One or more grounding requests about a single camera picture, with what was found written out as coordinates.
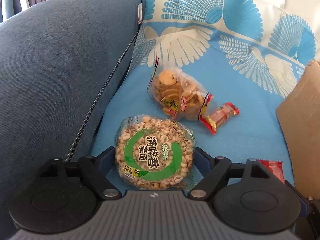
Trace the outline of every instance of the bed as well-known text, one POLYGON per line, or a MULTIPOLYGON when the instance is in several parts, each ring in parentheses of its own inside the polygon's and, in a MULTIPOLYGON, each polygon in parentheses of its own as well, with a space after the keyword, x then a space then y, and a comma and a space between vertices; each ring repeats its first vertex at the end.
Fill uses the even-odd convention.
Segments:
MULTIPOLYGON (((320 57, 320 0, 146 0, 129 72, 108 104, 92 155, 115 144, 121 121, 132 115, 165 117, 147 94, 156 56, 195 77, 218 104, 240 110, 216 135, 200 122, 196 146, 233 162, 283 162, 293 184, 289 153, 276 108, 304 66, 320 57)), ((122 192, 133 188, 113 168, 107 178, 122 192)), ((193 167, 186 190, 202 178, 193 167)))

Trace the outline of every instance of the gray ribbed plate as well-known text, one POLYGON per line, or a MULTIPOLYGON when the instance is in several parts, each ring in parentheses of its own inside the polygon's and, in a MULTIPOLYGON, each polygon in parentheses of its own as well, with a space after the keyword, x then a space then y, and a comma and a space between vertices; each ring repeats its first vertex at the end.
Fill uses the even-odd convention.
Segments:
POLYGON ((19 230, 11 240, 298 240, 290 231, 259 236, 224 225, 202 201, 182 191, 128 191, 105 201, 83 226, 56 235, 19 230))

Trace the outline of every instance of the green circular label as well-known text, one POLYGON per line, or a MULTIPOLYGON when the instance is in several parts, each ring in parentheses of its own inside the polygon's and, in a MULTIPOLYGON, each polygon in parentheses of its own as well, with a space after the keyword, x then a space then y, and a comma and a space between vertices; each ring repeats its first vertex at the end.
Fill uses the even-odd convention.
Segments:
POLYGON ((127 165, 140 170, 138 177, 146 180, 162 180, 173 175, 179 168, 182 161, 182 149, 177 142, 171 143, 172 161, 161 171, 146 171, 142 169, 133 158, 133 146, 143 136, 152 133, 154 129, 141 129, 124 146, 124 159, 127 165))

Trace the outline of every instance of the blue fan pattern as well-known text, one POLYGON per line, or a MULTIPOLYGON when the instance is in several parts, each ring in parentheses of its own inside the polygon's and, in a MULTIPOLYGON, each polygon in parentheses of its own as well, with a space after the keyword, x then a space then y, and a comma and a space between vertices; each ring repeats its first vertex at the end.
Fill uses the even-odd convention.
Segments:
POLYGON ((146 12, 144 14, 144 20, 151 20, 153 18, 153 13, 155 12, 155 1, 156 0, 146 0, 146 12))
POLYGON ((266 64, 254 55, 252 45, 225 35, 220 38, 220 48, 230 59, 229 64, 234 66, 234 70, 239 71, 242 75, 245 74, 246 78, 251 78, 264 90, 278 93, 274 78, 270 75, 266 64))
POLYGON ((252 0, 167 0, 163 19, 192 20, 209 24, 222 17, 226 27, 236 33, 261 41, 261 14, 252 0))
POLYGON ((315 37, 305 20, 297 15, 283 16, 270 38, 268 46, 303 65, 307 65, 316 55, 315 37))
POLYGON ((150 51, 156 45, 156 40, 146 40, 144 35, 145 28, 145 26, 141 26, 139 30, 128 73, 131 72, 138 64, 144 65, 150 51))

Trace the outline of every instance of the white fan pattern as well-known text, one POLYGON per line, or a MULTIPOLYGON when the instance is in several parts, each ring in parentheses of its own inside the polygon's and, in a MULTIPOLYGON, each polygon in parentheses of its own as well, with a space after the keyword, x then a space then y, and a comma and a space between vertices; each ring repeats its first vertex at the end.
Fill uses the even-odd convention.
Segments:
POLYGON ((226 35, 220 36, 219 44, 233 69, 251 78, 264 90, 285 98, 297 84, 290 62, 272 54, 263 58, 257 47, 226 35))
POLYGON ((153 66, 156 56, 182 67, 199 59, 209 48, 213 31, 201 26, 168 27, 160 36, 150 26, 141 28, 133 51, 130 71, 137 65, 153 66))

